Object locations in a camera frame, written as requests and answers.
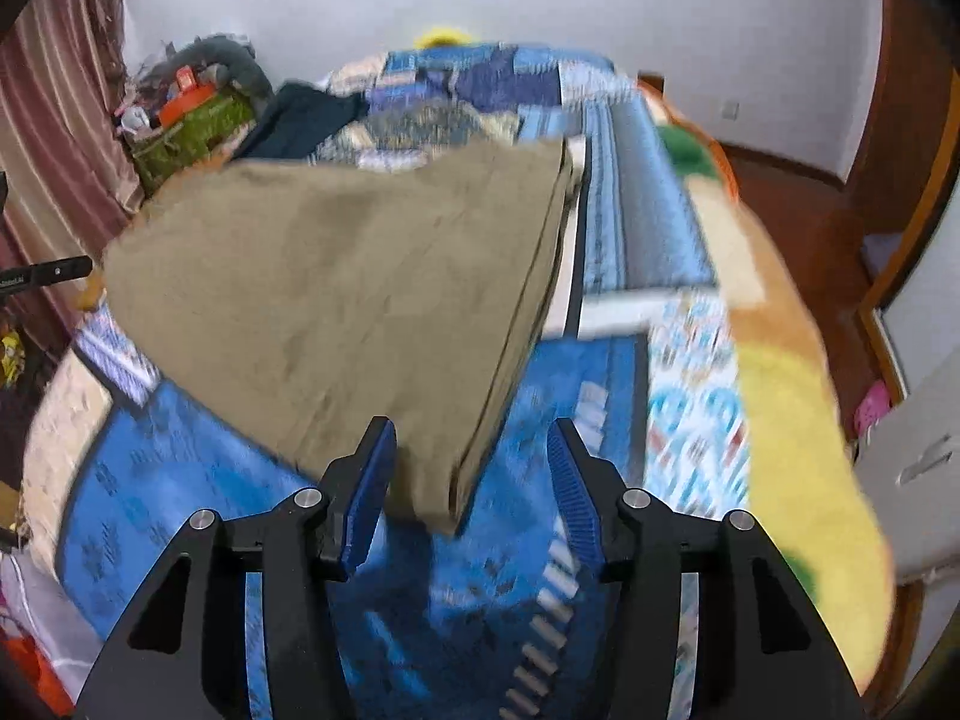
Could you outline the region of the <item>olive khaki pants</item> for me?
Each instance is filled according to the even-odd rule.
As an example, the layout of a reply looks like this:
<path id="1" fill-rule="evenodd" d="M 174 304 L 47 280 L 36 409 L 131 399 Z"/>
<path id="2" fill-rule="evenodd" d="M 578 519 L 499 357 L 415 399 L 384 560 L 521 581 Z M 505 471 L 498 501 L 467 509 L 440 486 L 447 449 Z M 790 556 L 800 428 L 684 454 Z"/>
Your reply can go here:
<path id="1" fill-rule="evenodd" d="M 169 380 L 304 476 L 392 419 L 387 507 L 450 535 L 544 328 L 577 180 L 562 142 L 488 140 L 395 174 L 199 172 L 107 248 L 107 305 Z"/>

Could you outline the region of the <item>striped red beige curtain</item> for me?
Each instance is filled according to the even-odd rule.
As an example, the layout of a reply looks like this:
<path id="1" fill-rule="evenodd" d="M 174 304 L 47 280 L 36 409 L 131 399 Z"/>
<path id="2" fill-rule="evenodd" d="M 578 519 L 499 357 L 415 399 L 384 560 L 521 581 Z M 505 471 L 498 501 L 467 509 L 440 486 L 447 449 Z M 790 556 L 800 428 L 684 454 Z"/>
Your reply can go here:
<path id="1" fill-rule="evenodd" d="M 98 260 L 143 202 L 112 114 L 124 0 L 26 0 L 2 36 L 2 265 Z"/>

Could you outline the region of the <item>blue patchwork bedspread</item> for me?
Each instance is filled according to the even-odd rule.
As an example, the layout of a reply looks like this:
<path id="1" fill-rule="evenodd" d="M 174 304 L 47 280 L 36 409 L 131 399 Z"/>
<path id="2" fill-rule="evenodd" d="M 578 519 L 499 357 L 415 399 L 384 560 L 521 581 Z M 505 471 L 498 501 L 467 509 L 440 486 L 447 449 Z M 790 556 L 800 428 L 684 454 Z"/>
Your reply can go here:
<path id="1" fill-rule="evenodd" d="M 404 50 L 309 89 L 368 114 L 286 154 L 252 132 L 106 254 L 28 440 L 29 562 L 99 637 L 200 509 L 319 488 L 386 418 L 386 500 L 329 592 L 363 718 L 571 718 L 613 593 L 547 460 L 573 422 L 674 511 L 748 497 L 719 278 L 667 115 L 592 55 Z"/>

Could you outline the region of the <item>green storage bag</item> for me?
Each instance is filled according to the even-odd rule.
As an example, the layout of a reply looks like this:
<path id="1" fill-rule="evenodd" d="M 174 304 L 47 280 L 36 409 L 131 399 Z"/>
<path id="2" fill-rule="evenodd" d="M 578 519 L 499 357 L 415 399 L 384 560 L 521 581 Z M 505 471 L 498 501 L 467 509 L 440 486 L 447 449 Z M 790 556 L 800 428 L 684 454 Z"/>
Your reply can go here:
<path id="1" fill-rule="evenodd" d="M 210 160 L 218 148 L 254 122 L 249 99 L 237 91 L 215 93 L 156 135 L 127 137 L 128 154 L 145 195 L 153 195 L 167 179 L 194 164 Z"/>

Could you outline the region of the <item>orange yellow fleece blanket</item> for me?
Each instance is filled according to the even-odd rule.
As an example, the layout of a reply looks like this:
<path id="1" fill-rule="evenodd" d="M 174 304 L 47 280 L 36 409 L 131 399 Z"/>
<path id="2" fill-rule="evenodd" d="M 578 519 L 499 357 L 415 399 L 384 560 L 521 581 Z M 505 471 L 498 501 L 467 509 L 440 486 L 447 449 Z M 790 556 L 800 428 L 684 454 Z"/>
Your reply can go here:
<path id="1" fill-rule="evenodd" d="M 857 483 L 827 349 L 760 218 L 743 203 L 729 160 L 652 86 L 639 88 L 659 125 L 690 135 L 716 169 L 686 179 L 726 299 L 750 437 L 750 507 L 812 580 L 814 601 L 854 684 L 884 656 L 895 608 L 889 542 Z"/>

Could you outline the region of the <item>orange box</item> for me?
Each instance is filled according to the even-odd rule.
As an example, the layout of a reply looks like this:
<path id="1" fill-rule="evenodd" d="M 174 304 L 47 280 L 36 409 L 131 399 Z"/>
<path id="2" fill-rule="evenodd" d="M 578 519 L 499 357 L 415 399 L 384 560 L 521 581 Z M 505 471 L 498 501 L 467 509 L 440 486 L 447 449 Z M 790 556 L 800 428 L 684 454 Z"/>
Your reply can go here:
<path id="1" fill-rule="evenodd" d="M 190 65 L 183 65 L 176 70 L 174 83 L 176 93 L 172 94 L 172 98 L 164 103 L 158 112 L 158 121 L 163 128 L 172 127 L 185 114 L 197 109 L 217 93 L 213 83 L 201 83 L 197 80 L 197 75 Z"/>

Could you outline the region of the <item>grey plush toy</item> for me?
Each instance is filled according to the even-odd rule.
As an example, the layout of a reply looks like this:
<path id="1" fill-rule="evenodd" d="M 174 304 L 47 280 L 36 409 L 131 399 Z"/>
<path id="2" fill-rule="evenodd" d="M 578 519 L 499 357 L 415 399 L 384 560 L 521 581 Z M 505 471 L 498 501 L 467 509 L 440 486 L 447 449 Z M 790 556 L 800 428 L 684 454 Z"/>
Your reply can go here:
<path id="1" fill-rule="evenodd" d="M 233 85 L 251 99 L 268 101 L 274 87 L 260 68 L 249 46 L 238 43 L 226 34 L 199 37 L 179 50 L 174 50 L 148 73 L 152 82 L 169 85 L 182 67 L 206 70 L 217 67 L 215 85 Z"/>

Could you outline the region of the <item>dark teal folded garment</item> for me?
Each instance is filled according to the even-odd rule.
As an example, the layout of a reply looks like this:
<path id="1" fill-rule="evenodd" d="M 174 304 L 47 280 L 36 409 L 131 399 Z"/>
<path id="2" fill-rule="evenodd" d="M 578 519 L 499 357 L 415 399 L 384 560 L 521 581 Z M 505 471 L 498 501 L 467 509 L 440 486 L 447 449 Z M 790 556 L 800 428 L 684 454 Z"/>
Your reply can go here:
<path id="1" fill-rule="evenodd" d="M 285 83 L 231 160 L 302 161 L 343 127 L 368 114 L 363 93 L 337 96 L 308 83 Z"/>

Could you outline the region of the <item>yellow curved foam tube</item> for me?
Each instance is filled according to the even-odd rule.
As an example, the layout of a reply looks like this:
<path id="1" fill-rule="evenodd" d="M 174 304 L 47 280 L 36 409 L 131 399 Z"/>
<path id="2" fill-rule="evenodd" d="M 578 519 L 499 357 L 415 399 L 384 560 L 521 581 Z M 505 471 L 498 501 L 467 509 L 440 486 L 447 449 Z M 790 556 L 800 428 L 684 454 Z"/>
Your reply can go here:
<path id="1" fill-rule="evenodd" d="M 447 49 L 475 44 L 475 37 L 462 29 L 433 26 L 415 39 L 416 50 Z"/>

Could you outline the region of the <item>white wall outlet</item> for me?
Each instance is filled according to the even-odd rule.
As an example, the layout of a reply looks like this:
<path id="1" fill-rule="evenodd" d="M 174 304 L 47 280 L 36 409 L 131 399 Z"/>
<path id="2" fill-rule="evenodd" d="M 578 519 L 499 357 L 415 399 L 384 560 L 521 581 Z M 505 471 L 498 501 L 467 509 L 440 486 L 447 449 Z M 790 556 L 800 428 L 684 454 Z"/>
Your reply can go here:
<path id="1" fill-rule="evenodd" d="M 736 121 L 739 118 L 740 104 L 737 101 L 726 101 L 721 106 L 721 117 L 726 121 Z"/>

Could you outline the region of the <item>wooden bed post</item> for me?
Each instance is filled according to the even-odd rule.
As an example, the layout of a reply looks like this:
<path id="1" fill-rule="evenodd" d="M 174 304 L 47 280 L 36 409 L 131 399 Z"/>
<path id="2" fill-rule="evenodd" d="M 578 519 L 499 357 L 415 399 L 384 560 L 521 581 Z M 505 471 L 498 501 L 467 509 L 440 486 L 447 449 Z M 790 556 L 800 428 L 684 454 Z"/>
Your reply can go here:
<path id="1" fill-rule="evenodd" d="M 651 71 L 641 71 L 638 75 L 638 83 L 645 88 L 652 89 L 654 93 L 662 96 L 665 89 L 665 78 L 660 73 L 651 73 Z"/>

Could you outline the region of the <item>wooden door frame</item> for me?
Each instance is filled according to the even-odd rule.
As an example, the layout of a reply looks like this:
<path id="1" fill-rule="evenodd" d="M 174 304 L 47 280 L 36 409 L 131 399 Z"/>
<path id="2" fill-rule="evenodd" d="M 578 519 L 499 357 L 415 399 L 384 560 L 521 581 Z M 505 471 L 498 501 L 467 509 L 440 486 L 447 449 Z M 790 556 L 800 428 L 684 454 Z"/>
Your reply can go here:
<path id="1" fill-rule="evenodd" d="M 846 188 L 866 234 L 898 238 L 857 306 L 895 403 L 907 384 L 880 312 L 923 254 L 957 171 L 958 71 L 944 21 L 924 0 L 882 0 L 874 93 Z"/>

